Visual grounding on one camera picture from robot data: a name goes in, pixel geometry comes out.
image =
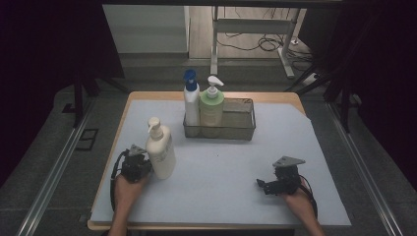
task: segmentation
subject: blue pump head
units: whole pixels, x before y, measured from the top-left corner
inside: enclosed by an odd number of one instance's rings
[[[184,74],[185,89],[194,91],[197,89],[196,71],[189,69]]]

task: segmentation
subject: hand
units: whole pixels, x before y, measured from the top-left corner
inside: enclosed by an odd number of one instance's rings
[[[301,178],[301,183],[304,187],[306,187],[306,183],[303,178]],[[292,195],[281,194],[280,196],[285,200],[294,215],[301,220],[310,236],[325,235],[322,226],[316,220],[309,197],[306,193],[304,193],[304,191],[298,188]]]
[[[139,182],[130,183],[123,175],[118,175],[115,180],[114,202],[115,209],[111,223],[109,236],[125,236],[130,210],[136,199],[141,195],[142,189],[148,181],[148,176]]]

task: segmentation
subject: person's right hand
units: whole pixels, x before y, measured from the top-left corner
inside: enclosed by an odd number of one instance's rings
[[[304,187],[306,187],[306,183],[304,182],[303,178],[301,178],[301,183]],[[280,196],[285,200],[286,204],[294,213],[294,215],[301,220],[304,227],[307,229],[311,236],[325,235],[322,226],[316,220],[313,206],[310,203],[309,197],[306,193],[304,193],[304,191],[298,188],[297,191],[295,191],[295,193],[292,195],[280,194]]]

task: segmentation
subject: white pump head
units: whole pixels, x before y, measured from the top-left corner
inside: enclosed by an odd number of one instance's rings
[[[217,88],[215,86],[224,86],[224,83],[218,79],[216,76],[209,76],[208,77],[208,97],[209,98],[216,98],[217,97]]]
[[[159,118],[157,117],[151,117],[148,120],[148,133],[150,134],[150,136],[154,139],[161,139],[163,136],[163,132],[162,129],[160,129],[160,121]]]

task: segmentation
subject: bottle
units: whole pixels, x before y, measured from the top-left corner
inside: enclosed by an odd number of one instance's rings
[[[204,126],[219,127],[223,115],[224,95],[215,86],[223,86],[224,83],[215,76],[208,77],[210,87],[200,96],[200,124]],[[215,138],[219,129],[202,129],[207,138]]]
[[[167,179],[171,176],[176,163],[171,131],[168,127],[160,125],[157,117],[151,117],[148,125],[149,137],[146,150],[153,171],[158,179]]]
[[[187,70],[184,74],[185,132],[186,137],[195,137],[200,131],[200,87],[196,71]]]

